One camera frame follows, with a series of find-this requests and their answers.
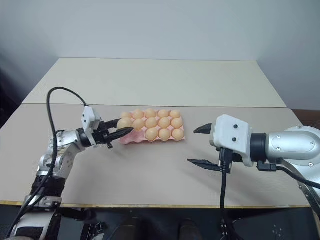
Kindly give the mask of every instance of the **pink egg tray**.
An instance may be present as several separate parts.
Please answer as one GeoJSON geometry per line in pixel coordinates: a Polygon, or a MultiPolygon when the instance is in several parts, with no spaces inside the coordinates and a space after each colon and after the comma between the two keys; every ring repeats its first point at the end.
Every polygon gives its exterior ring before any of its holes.
{"type": "MultiPolygon", "coordinates": [[[[155,111],[157,113],[157,116],[155,117],[155,119],[157,120],[157,122],[159,122],[159,120],[161,119],[160,117],[158,117],[158,111],[159,110],[155,110],[155,111]]],[[[171,116],[168,116],[167,118],[170,120],[170,122],[173,119],[171,116]]],[[[143,117],[142,120],[144,122],[146,122],[147,118],[143,117]]],[[[158,125],[155,128],[158,131],[160,131],[162,129],[158,125]]],[[[175,128],[170,125],[166,129],[168,129],[170,132],[172,132],[175,128]]],[[[179,129],[181,129],[184,132],[184,130],[185,130],[184,129],[184,125],[182,125],[182,127],[180,127],[179,129]]],[[[159,141],[159,140],[162,141],[159,136],[157,136],[153,141],[149,141],[148,139],[146,139],[145,133],[146,133],[147,130],[148,130],[148,128],[146,126],[144,126],[140,131],[133,130],[132,132],[130,132],[126,136],[121,137],[119,139],[119,141],[122,144],[130,144],[130,143],[137,143],[138,144],[138,143],[146,142],[146,141],[149,142],[149,143],[153,143],[153,142],[159,141]]],[[[168,140],[174,140],[176,142],[179,142],[179,141],[184,140],[184,139],[186,139],[185,136],[183,136],[183,138],[180,139],[180,140],[176,140],[174,137],[170,136],[170,138],[168,140]]]]}

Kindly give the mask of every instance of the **beige tabletop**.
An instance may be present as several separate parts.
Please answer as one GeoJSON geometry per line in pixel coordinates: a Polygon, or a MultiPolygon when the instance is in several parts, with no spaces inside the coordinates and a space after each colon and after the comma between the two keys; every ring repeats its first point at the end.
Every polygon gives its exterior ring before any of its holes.
{"type": "MultiPolygon", "coordinates": [[[[104,121],[134,106],[93,105],[104,121]]],[[[155,109],[175,109],[155,107],[155,109]]],[[[53,104],[57,129],[81,127],[82,105],[53,104]]],[[[254,132],[283,131],[300,124],[287,108],[179,107],[185,140],[88,148],[77,155],[63,191],[73,207],[219,207],[221,174],[188,158],[217,162],[209,136],[193,134],[222,114],[248,122],[254,132]]],[[[0,204],[20,204],[31,190],[51,135],[45,104],[23,104],[0,129],[0,204]]],[[[295,180],[282,172],[259,172],[234,163],[227,179],[227,207],[300,207],[308,202],[295,180]]]]}
{"type": "MultiPolygon", "coordinates": [[[[60,58],[23,103],[46,103],[54,87],[69,88],[91,105],[286,107],[253,60],[60,58]]],[[[51,103],[79,100],[55,92],[51,103]]]]}

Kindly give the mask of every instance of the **white wall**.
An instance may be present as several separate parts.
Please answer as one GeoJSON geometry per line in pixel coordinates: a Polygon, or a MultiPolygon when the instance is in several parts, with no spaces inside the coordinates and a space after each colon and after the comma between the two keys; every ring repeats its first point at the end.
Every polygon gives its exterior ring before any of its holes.
{"type": "Polygon", "coordinates": [[[320,110],[319,13],[319,0],[0,0],[2,84],[21,101],[58,57],[258,60],[289,108],[320,110]]]}

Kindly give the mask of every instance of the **brown egg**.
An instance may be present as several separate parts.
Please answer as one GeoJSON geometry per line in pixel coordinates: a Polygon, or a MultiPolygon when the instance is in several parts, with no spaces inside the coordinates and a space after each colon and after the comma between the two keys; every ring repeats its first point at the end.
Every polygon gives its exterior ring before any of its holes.
{"type": "Polygon", "coordinates": [[[185,133],[181,129],[175,129],[172,131],[171,135],[175,140],[179,141],[184,138],[185,133]]]}
{"type": "Polygon", "coordinates": [[[134,127],[136,131],[140,131],[144,126],[145,126],[145,121],[143,121],[142,119],[136,119],[132,124],[132,127],[134,127]]]}
{"type": "Polygon", "coordinates": [[[116,124],[116,127],[117,127],[118,129],[123,129],[123,128],[132,127],[131,118],[125,117],[125,118],[120,119],[120,120],[118,121],[118,123],[116,124]]]}
{"type": "Polygon", "coordinates": [[[166,129],[170,126],[170,120],[167,117],[161,118],[158,123],[159,127],[162,129],[166,129]]]}
{"type": "Polygon", "coordinates": [[[172,110],[170,112],[170,117],[172,117],[173,119],[180,118],[181,117],[180,111],[179,110],[172,110]]]}
{"type": "Polygon", "coordinates": [[[182,127],[183,125],[183,121],[182,119],[179,117],[179,118],[174,118],[171,120],[171,126],[174,127],[175,129],[179,129],[182,127]]]}
{"type": "Polygon", "coordinates": [[[165,109],[162,109],[158,112],[158,117],[159,118],[166,118],[166,117],[169,117],[169,111],[168,110],[165,110],[165,109]]]}
{"type": "Polygon", "coordinates": [[[145,121],[145,126],[148,129],[155,128],[157,125],[158,125],[158,122],[155,117],[150,117],[145,121]]]}
{"type": "Polygon", "coordinates": [[[155,118],[157,116],[157,113],[152,108],[148,108],[144,111],[144,115],[146,118],[155,118]]]}
{"type": "Polygon", "coordinates": [[[124,111],[123,113],[121,113],[121,118],[124,119],[124,118],[132,118],[132,115],[130,112],[126,112],[124,111]]]}
{"type": "Polygon", "coordinates": [[[153,141],[158,137],[158,130],[155,127],[149,128],[145,132],[145,138],[148,139],[148,141],[153,141]]]}
{"type": "Polygon", "coordinates": [[[140,109],[136,109],[133,111],[133,118],[134,119],[142,119],[145,116],[144,112],[140,109]]]}
{"type": "Polygon", "coordinates": [[[159,131],[159,138],[162,141],[167,141],[171,137],[171,132],[168,129],[161,129],[159,131]]]}

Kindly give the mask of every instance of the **wire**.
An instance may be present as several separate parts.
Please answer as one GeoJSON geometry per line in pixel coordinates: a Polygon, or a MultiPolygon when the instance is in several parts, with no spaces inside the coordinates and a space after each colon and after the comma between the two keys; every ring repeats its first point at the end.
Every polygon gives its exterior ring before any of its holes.
{"type": "Polygon", "coordinates": [[[63,132],[65,132],[65,131],[66,131],[66,130],[58,130],[58,131],[55,132],[55,134],[63,133],[63,132]]]}
{"type": "Polygon", "coordinates": [[[298,175],[294,174],[292,171],[290,171],[289,169],[283,167],[283,166],[276,166],[276,169],[277,170],[280,170],[280,171],[284,171],[286,174],[288,174],[290,177],[292,177],[293,179],[297,180],[298,182],[300,183],[303,183],[309,187],[313,187],[313,188],[316,188],[316,189],[320,189],[320,184],[319,183],[316,183],[314,181],[309,181],[309,180],[306,180],[302,177],[299,177],[298,175]]]}
{"type": "Polygon", "coordinates": [[[18,214],[16,215],[15,219],[13,220],[12,225],[9,228],[9,231],[6,235],[6,238],[10,238],[11,232],[14,229],[15,225],[18,223],[18,221],[20,220],[20,218],[26,214],[28,211],[30,211],[31,209],[33,209],[33,207],[44,197],[43,195],[41,195],[34,203],[32,203],[32,205],[29,206],[29,204],[31,203],[31,201],[34,199],[34,197],[39,193],[39,191],[41,190],[41,188],[44,186],[44,184],[47,182],[47,180],[49,178],[51,178],[53,176],[53,172],[54,172],[54,168],[55,168],[55,164],[56,164],[56,160],[57,160],[57,155],[58,155],[58,138],[57,138],[57,133],[58,132],[62,132],[63,130],[59,130],[56,131],[56,127],[54,124],[54,120],[52,117],[52,113],[51,113],[51,108],[50,108],[50,96],[51,94],[56,91],[56,90],[64,90],[67,91],[69,93],[72,93],[73,95],[75,95],[76,97],[78,97],[84,106],[88,106],[88,104],[85,102],[85,100],[78,95],[77,93],[75,93],[74,91],[65,88],[65,87],[54,87],[52,88],[47,96],[46,96],[46,110],[48,112],[48,118],[49,118],[49,122],[50,122],[50,126],[51,126],[51,130],[52,130],[52,135],[53,135],[53,150],[52,150],[52,160],[51,160],[51,164],[48,170],[48,173],[45,175],[45,177],[43,178],[42,182],[40,183],[40,185],[38,186],[38,188],[33,192],[33,194],[28,198],[28,200],[26,202],[24,202],[24,204],[21,206],[18,214]]]}
{"type": "Polygon", "coordinates": [[[222,163],[221,169],[222,169],[222,180],[221,180],[221,193],[220,193],[220,209],[221,209],[221,215],[223,218],[223,221],[226,225],[226,230],[228,235],[226,235],[226,238],[228,240],[244,240],[239,234],[236,232],[236,230],[233,227],[232,222],[230,222],[228,214],[225,210],[225,198],[226,198],[226,188],[227,188],[227,167],[225,166],[225,162],[222,163]]]}

